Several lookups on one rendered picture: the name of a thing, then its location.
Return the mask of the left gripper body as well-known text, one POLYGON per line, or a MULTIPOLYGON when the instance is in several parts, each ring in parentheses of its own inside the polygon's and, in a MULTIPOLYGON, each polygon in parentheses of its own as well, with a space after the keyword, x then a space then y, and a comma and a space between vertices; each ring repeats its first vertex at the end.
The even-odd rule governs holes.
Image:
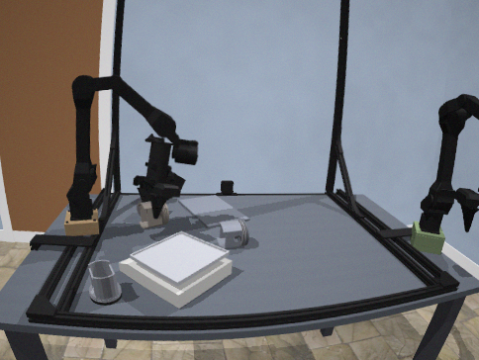
POLYGON ((477 208, 479 206, 479 194, 471 189, 458 188, 454 199, 468 208, 477 208))

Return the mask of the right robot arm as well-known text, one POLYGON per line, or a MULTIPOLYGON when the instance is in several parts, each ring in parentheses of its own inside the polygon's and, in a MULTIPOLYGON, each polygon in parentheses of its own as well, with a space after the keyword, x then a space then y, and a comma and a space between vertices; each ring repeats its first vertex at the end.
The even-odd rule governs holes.
POLYGON ((164 115, 162 111, 154 108, 120 77, 112 75, 93 78, 89 75, 80 75, 72 82, 72 95, 76 108, 76 164, 73 184, 69 189, 71 191, 66 194, 71 221, 92 220, 93 216, 92 199, 88 193, 97 179, 97 164, 92 164, 90 159, 90 110, 95 91, 114 90, 144 116, 154 131, 161 136, 155 137, 151 134, 145 139, 151 142, 148 159, 169 161, 172 149, 171 158, 175 157, 176 163, 195 165, 197 162, 199 142, 180 139, 175 132, 175 121, 169 115, 164 115), (163 137, 167 137, 172 143, 164 142, 163 137), (172 145, 173 148, 171 148, 172 145))

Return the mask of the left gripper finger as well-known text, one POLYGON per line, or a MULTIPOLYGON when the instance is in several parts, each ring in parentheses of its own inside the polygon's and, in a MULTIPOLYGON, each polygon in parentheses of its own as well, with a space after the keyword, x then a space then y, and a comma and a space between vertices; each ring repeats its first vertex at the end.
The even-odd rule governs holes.
POLYGON ((467 210, 464 205, 460 204, 460 206, 461 206, 461 210, 462 210, 462 214, 463 214, 464 228, 465 228, 465 231, 468 232, 471 228, 474 215, 475 215, 475 213, 477 213, 479 211, 479 209, 478 208, 468 208, 468 207, 466 207, 467 209, 469 209, 469 210, 467 210))

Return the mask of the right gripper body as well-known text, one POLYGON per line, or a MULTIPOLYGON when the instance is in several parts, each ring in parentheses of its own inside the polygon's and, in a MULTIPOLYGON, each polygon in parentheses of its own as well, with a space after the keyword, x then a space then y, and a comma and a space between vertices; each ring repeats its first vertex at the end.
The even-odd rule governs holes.
POLYGON ((145 163, 145 166, 147 166, 146 176, 136 176, 133 185, 139 186, 138 183, 140 183, 141 189, 153 190, 155 195, 179 198, 180 188, 176 185, 165 184, 167 169, 171 168, 171 166, 168 166, 168 163, 169 162, 166 161, 149 159, 148 162, 145 163), (144 181, 143 177, 146 177, 144 181), (151 183, 154 183, 154 185, 151 183))

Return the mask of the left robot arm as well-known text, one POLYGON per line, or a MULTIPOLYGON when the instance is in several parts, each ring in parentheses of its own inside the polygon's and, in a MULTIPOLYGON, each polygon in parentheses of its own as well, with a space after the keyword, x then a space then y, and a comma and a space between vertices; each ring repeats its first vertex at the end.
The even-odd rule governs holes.
POLYGON ((467 94, 446 101, 438 110, 438 123, 442 130, 441 149, 436 180, 421 201, 421 209, 424 211, 419 222, 421 231, 439 234, 443 215, 448 215, 454 204, 455 190, 451 179, 457 141, 466 120, 472 117, 469 112, 479 120, 479 99, 467 94))

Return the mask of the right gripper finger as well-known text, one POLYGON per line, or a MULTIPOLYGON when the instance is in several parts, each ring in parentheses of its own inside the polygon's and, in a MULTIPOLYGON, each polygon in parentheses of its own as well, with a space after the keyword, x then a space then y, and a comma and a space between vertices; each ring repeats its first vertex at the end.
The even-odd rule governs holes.
POLYGON ((165 202, 169 199, 166 198, 172 198, 172 197, 161 197, 155 194, 150 194, 150 200, 151 200, 151 207, 152 207, 152 213, 153 213, 153 218, 158 219, 160 212, 165 204, 165 202))
POLYGON ((141 189, 137 188, 139 190, 142 202, 149 202, 150 201, 150 194, 154 194, 153 190, 147 190, 147 189, 141 189))

